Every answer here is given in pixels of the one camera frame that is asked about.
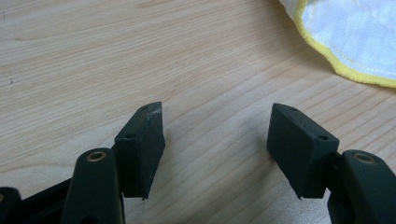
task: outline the black plastic arm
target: black plastic arm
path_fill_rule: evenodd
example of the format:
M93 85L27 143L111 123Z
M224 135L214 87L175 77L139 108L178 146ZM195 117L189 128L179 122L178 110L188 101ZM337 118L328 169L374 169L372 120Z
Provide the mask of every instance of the black plastic arm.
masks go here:
M267 147L297 196L323 198L332 223L396 223L396 177L379 157L340 155L339 141L304 113L274 104Z
M142 106L111 149L78 158L71 179L25 200L0 188L0 224L124 223L122 194L149 197L164 147L162 103Z

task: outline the screw hole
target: screw hole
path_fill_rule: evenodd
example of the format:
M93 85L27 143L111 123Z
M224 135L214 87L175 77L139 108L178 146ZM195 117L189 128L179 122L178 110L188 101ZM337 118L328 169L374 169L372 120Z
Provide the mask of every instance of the screw hole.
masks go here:
M96 151L88 155L87 161L101 161L106 156L103 151Z
M329 138L325 135L319 135L318 139L323 140L323 141L329 140Z
M375 160L372 156L356 152L353 154L358 160L366 163L375 163Z
M79 224L96 224L98 223L99 219L93 216L84 217Z

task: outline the clamp jaw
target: clamp jaw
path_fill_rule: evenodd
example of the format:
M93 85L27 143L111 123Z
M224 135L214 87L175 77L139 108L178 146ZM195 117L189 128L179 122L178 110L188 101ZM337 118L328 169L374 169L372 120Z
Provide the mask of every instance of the clamp jaw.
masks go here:
M396 223L396 177L376 155L339 140L301 111L274 104L267 147L298 198L332 194L332 223Z
M162 103L142 106L111 149L78 157L71 179L25 200L16 189L0 188L0 224L125 223L123 197L149 197L164 147Z

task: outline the wood grain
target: wood grain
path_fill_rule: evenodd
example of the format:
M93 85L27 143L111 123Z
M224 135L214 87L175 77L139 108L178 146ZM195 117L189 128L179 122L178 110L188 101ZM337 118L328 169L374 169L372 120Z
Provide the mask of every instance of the wood grain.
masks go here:
M275 0L0 1L0 186L65 180L155 101L166 149L127 223L329 223L266 150L275 102L396 171L395 90L335 75Z

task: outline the black plastic bracket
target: black plastic bracket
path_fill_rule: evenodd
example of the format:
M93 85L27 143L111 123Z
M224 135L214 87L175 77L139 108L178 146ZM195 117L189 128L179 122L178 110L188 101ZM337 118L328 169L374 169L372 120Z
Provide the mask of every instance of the black plastic bracket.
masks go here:
M297 196L323 198L332 223L396 223L396 176L376 155L347 150L301 111L274 104L267 147Z
M140 107L115 145L83 153L71 179L21 200L0 188L0 224L124 223L123 199L147 199L165 142L162 103Z

